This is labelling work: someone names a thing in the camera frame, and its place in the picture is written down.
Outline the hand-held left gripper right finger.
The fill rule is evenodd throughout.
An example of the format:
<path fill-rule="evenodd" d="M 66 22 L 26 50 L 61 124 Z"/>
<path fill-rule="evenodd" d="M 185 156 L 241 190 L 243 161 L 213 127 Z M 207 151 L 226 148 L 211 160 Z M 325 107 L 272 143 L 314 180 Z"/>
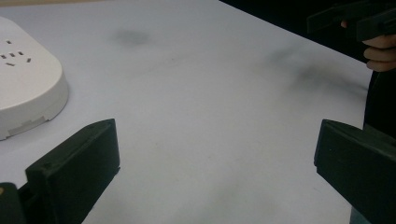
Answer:
<path fill-rule="evenodd" d="M 396 224 L 396 139 L 370 126 L 325 119 L 314 164 L 371 224 Z"/>

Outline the white power strip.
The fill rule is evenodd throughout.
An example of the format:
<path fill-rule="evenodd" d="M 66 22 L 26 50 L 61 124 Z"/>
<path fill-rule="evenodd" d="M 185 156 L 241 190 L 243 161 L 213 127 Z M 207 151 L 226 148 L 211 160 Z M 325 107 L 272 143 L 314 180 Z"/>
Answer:
<path fill-rule="evenodd" d="M 0 141 L 55 118 L 68 100 L 59 60 L 0 17 Z"/>

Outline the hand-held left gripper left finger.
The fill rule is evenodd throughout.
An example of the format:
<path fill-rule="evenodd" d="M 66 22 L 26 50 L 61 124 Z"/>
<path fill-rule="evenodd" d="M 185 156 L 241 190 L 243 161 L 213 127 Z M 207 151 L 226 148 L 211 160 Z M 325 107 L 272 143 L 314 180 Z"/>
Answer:
<path fill-rule="evenodd" d="M 25 170 L 29 224 L 81 224 L 119 170 L 115 120 L 82 128 Z"/>

